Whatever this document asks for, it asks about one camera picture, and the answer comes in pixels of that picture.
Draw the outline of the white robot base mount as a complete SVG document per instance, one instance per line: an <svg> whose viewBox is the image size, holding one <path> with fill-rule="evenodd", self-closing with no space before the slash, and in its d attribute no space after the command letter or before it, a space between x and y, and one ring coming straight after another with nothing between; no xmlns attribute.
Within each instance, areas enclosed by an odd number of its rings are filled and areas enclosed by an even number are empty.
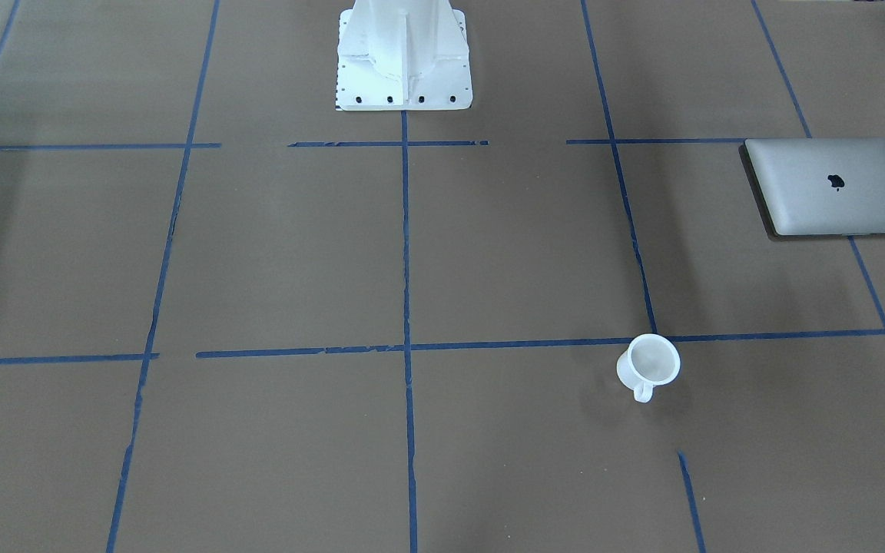
<svg viewBox="0 0 885 553"><path fill-rule="evenodd" d="M356 1L338 20L335 108L464 110L467 21L449 1Z"/></svg>

